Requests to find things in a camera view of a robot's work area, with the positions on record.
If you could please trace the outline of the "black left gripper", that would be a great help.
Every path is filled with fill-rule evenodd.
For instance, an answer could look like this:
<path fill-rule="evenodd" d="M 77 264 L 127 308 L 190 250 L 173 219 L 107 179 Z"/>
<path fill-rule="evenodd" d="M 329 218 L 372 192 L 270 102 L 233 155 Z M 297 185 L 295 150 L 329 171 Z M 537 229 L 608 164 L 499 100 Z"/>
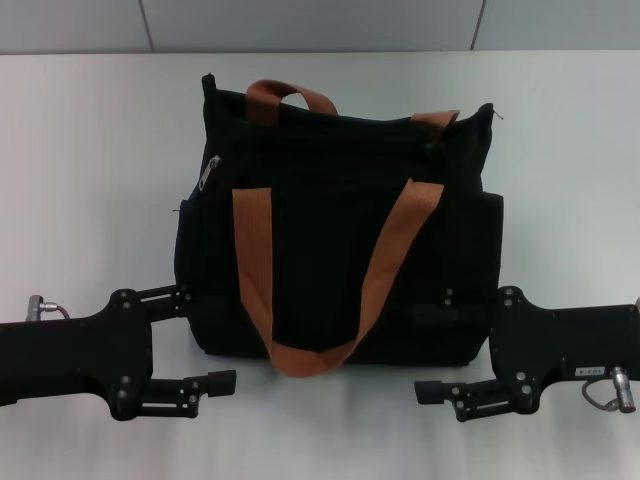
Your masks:
<path fill-rule="evenodd" d="M 119 421 L 141 414 L 142 397 L 144 417 L 195 418 L 202 396 L 235 393 L 235 370 L 150 380 L 150 321 L 186 318 L 195 305 L 186 286 L 121 290 L 92 316 L 3 324 L 1 404 L 88 393 Z"/>

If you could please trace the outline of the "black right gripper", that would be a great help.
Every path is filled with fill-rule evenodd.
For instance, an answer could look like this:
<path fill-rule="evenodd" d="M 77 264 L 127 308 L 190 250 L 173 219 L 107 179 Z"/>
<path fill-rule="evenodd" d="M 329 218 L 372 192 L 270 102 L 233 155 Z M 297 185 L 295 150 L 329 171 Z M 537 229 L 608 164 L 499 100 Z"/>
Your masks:
<path fill-rule="evenodd" d="M 489 345 L 497 380 L 415 381 L 420 405 L 450 402 L 458 421 L 532 414 L 554 383 L 610 380 L 617 410 L 636 410 L 630 383 L 639 379 L 639 309 L 633 304 L 551 310 L 533 305 L 514 286 L 498 293 L 493 286 L 419 286 L 413 324 L 423 330 L 482 329 L 495 300 Z"/>

